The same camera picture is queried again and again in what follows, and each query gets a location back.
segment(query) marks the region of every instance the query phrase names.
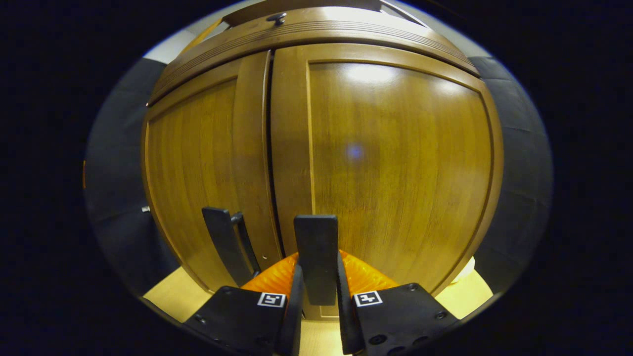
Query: wooden cabinet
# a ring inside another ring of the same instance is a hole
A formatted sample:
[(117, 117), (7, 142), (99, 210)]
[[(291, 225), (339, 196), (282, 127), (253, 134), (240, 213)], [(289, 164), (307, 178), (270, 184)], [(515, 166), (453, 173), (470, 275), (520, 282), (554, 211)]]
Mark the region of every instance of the wooden cabinet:
[(450, 42), (391, 16), (313, 8), (278, 27), (247, 22), (169, 64), (149, 105), (151, 211), (209, 291), (234, 282), (205, 206), (244, 213), (262, 269), (297, 251), (297, 214), (336, 214), (340, 248), (433, 295), (496, 208), (503, 143), (488, 90)]
[(149, 110), (142, 169), (151, 213), (183, 268), (209, 291), (235, 286), (202, 207), (242, 212), (261, 268), (281, 258), (268, 171), (270, 52), (216, 67)]
[[(438, 294), (494, 212), (496, 120), (479, 79), (426, 56), (364, 44), (277, 50), (272, 167), (285, 252), (297, 250), (294, 216), (336, 214), (341, 249)], [(306, 316), (337, 315), (317, 309)]]

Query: orange soft pad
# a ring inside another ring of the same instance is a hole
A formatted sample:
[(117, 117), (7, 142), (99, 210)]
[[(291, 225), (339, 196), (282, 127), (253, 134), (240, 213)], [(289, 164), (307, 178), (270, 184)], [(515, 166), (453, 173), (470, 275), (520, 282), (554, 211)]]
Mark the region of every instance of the orange soft pad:
[[(350, 296), (367, 291), (397, 287), (399, 285), (362, 260), (359, 260), (343, 250), (340, 251), (341, 257), (343, 258), (343, 265), (345, 266), (345, 273), (348, 276)], [(282, 293), (290, 298), (292, 274), (294, 273), (294, 265), (297, 262), (297, 257), (298, 254), (295, 253), (270, 266), (270, 268), (243, 285), (242, 289), (257, 292)]]

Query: black background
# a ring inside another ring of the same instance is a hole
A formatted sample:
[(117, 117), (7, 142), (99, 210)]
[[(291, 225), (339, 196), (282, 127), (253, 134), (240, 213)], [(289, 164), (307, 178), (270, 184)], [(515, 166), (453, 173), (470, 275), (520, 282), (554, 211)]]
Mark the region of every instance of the black background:
[[(630, 253), (620, 246), (630, 205), (630, 8), (625, 1), (441, 3), (454, 12), (430, 2), (417, 6), (482, 44), (540, 110), (555, 195), (546, 235), (521, 280), (429, 352), (623, 352), (632, 329), (632, 296), (624, 290), (631, 279), (622, 274)], [(10, 342), (3, 348), (213, 354), (134, 300), (115, 276), (87, 221), (81, 170), (92, 121), (117, 79), (155, 44), (224, 6), (9, 2), (3, 25)]]

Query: cabinet top molding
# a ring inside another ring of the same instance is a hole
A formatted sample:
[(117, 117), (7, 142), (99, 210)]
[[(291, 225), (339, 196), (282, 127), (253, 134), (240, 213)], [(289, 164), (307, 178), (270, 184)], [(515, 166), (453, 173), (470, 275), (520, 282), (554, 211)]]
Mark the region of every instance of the cabinet top molding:
[(193, 77), (230, 60), (268, 49), (314, 43), (360, 43), (404, 49), (454, 65), (476, 77), (475, 66), (437, 32), (395, 16), (357, 8), (287, 11), (282, 25), (269, 15), (232, 27), (182, 53), (158, 79), (151, 106)]

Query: cabinet door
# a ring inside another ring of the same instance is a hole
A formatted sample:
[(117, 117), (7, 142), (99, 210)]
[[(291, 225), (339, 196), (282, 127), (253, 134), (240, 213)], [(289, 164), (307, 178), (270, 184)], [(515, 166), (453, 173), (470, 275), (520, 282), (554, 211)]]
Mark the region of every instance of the cabinet door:
[(270, 52), (203, 73), (153, 105), (142, 144), (154, 215), (182, 267), (209, 291), (235, 282), (202, 207), (242, 212), (262, 269), (280, 260), (268, 171), (265, 91)]
[(501, 128), (484, 83), (398, 49), (313, 44), (275, 52), (271, 100), (285, 252), (297, 250), (295, 215), (336, 214), (344, 251), (433, 295), (449, 284), (501, 185)]

